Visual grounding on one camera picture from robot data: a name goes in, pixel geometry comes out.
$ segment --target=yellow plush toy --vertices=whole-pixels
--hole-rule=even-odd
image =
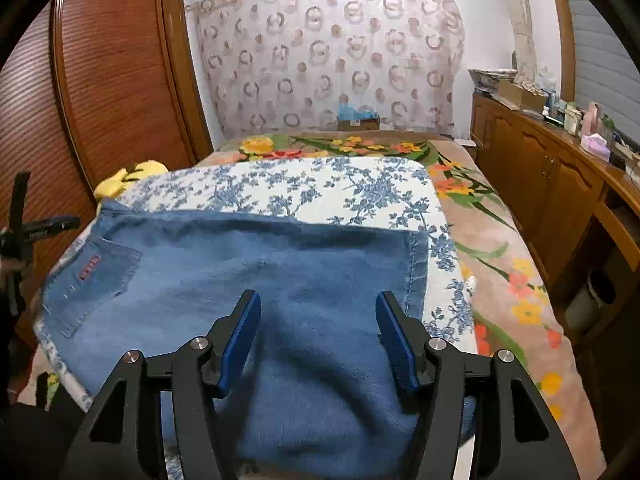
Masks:
[[[133,168],[121,168],[115,175],[104,179],[98,184],[94,190],[95,199],[100,202],[106,196],[116,198],[137,181],[143,180],[148,176],[167,173],[168,171],[164,164],[155,160],[140,162]]]

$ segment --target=red label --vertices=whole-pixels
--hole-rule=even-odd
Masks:
[[[82,282],[84,282],[84,280],[86,280],[89,277],[89,274],[92,273],[92,271],[95,269],[95,266],[98,264],[99,261],[100,261],[100,256],[98,256],[97,254],[94,254],[94,256],[91,257],[91,259],[89,260],[89,263],[87,263],[84,266],[84,269],[82,269],[82,271],[79,274],[79,278]]]

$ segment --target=trash bin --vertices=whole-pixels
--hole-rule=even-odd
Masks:
[[[585,283],[567,307],[564,318],[572,330],[584,332],[600,318],[600,309],[616,301],[616,289],[609,276],[600,269],[591,269]]]

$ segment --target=wooden door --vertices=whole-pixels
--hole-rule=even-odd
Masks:
[[[148,159],[193,165],[162,0],[56,0],[51,27],[65,121],[91,187]]]
[[[549,156],[546,207],[529,245],[547,286],[578,246],[603,186],[599,176],[562,147]]]
[[[478,148],[484,146],[484,132],[486,131],[486,105],[484,99],[474,94],[473,111],[471,113],[471,138],[479,143]]]
[[[486,104],[480,105],[476,108],[475,113],[482,114],[477,121],[478,130],[482,126],[482,138],[484,145],[482,150],[478,153],[476,158],[476,164],[478,168],[482,171],[482,174],[489,180],[490,182],[495,181],[497,179],[496,172],[496,143],[495,143],[495,113],[494,108],[487,106]]]
[[[50,5],[31,23],[0,72],[0,228],[6,225],[18,171],[31,171],[24,221],[76,215],[84,228],[95,216],[95,203],[65,134],[51,79]],[[34,276],[39,286],[80,230],[37,242]],[[34,290],[25,290],[27,303]],[[24,314],[16,332],[29,346],[37,341]]]
[[[513,171],[513,192],[509,206],[520,227],[521,234],[528,239],[538,223],[549,183],[550,153],[555,143],[529,124],[520,123],[520,146],[514,154],[516,168]]]
[[[189,46],[184,0],[162,0],[164,30],[169,47],[169,59],[174,74],[175,89],[187,127],[187,133],[197,160],[202,160],[213,151],[207,121],[204,117],[200,92],[193,69]]]
[[[520,136],[513,127],[513,114],[499,114],[493,124],[493,147],[489,181],[507,204],[516,193],[512,176],[515,168],[516,153]]]

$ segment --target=blue gripper pad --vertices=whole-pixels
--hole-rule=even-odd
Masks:
[[[396,382],[411,395],[420,388],[414,352],[382,293],[376,299],[376,320],[380,329],[380,339],[389,357]]]
[[[231,386],[242,373],[251,344],[254,342],[255,333],[258,332],[261,314],[260,296],[254,292],[222,354],[220,379],[218,380],[218,388],[222,397],[229,393]]]

